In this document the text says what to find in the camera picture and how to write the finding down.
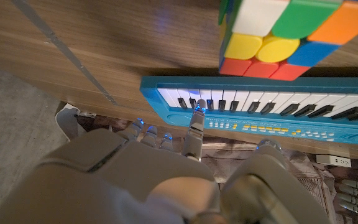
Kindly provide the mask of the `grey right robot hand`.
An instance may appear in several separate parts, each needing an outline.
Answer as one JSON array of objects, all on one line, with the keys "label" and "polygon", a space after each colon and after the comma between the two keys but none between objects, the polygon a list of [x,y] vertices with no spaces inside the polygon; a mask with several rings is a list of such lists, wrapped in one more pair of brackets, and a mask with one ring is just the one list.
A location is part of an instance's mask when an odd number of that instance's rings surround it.
[{"label": "grey right robot hand", "polygon": [[201,162],[206,103],[194,107],[181,153],[172,136],[134,121],[52,151],[0,204],[0,223],[328,223],[264,139],[220,187]]}]

